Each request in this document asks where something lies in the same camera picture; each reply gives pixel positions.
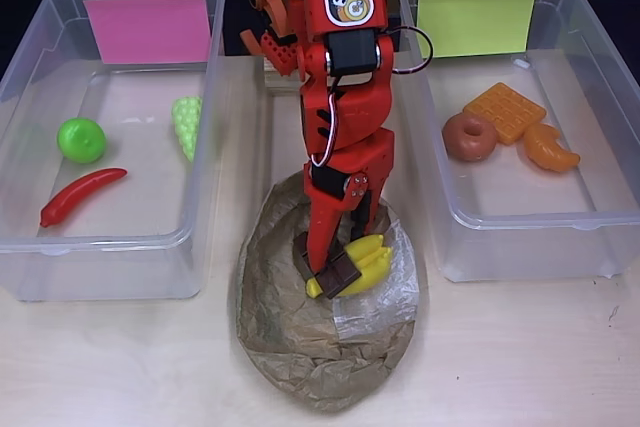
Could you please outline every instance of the toy waffle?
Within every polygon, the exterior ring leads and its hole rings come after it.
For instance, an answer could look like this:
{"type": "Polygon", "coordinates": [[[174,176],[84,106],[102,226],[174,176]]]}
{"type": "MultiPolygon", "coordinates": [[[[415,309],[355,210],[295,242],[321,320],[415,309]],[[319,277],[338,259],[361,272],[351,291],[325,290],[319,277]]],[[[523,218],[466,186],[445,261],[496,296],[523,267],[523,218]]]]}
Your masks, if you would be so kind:
{"type": "Polygon", "coordinates": [[[469,102],[464,111],[493,123],[498,131],[498,140],[505,145],[513,144],[522,137],[527,127],[540,122],[547,115],[543,107],[502,82],[469,102]]]}

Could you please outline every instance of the green ball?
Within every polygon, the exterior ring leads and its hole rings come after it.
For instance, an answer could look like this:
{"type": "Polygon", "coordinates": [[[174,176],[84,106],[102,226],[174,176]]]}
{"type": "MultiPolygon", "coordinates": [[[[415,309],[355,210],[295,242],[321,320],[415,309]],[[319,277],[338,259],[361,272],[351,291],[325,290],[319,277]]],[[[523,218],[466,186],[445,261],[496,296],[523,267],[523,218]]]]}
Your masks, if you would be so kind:
{"type": "Polygon", "coordinates": [[[67,159],[90,164],[104,155],[107,137],[91,119],[69,119],[58,130],[58,148],[67,159]]]}

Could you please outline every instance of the donut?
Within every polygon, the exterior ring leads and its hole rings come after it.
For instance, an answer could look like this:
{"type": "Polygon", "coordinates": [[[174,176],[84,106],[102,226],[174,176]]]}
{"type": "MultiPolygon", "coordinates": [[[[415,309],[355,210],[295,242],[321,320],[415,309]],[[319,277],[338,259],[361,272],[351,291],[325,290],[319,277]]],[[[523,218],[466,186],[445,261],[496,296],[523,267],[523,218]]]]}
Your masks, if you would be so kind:
{"type": "Polygon", "coordinates": [[[465,162],[477,162],[491,155],[498,143],[498,131],[479,115],[461,112],[442,128],[444,146],[450,156],[465,162]]]}

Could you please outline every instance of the red robot arm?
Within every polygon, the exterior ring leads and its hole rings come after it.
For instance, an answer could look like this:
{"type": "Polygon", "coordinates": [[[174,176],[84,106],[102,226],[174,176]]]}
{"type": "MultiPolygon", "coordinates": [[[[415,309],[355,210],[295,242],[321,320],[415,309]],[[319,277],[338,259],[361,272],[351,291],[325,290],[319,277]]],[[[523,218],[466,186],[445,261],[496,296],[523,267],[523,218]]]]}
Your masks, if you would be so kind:
{"type": "Polygon", "coordinates": [[[300,94],[311,219],[296,246],[310,270],[303,276],[315,276],[332,298],[360,275],[335,248],[343,214],[351,213],[352,240],[367,234],[393,167],[394,135],[382,128],[392,102],[386,0],[286,0],[286,21],[280,2],[254,2],[271,21],[260,46],[281,74],[297,68],[306,78],[300,94]],[[371,78],[340,85],[354,74],[371,78]]]}

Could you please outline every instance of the toy chili pepper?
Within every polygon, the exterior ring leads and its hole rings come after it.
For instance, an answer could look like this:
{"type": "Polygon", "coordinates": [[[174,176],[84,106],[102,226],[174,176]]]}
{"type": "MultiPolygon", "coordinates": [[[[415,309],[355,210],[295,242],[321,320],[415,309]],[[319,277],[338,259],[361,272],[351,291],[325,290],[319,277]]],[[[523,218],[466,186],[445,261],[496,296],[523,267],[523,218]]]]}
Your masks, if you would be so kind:
{"type": "Polygon", "coordinates": [[[62,189],[40,213],[40,225],[49,227],[62,222],[84,199],[102,187],[127,175],[124,169],[104,169],[80,177],[62,189]]]}

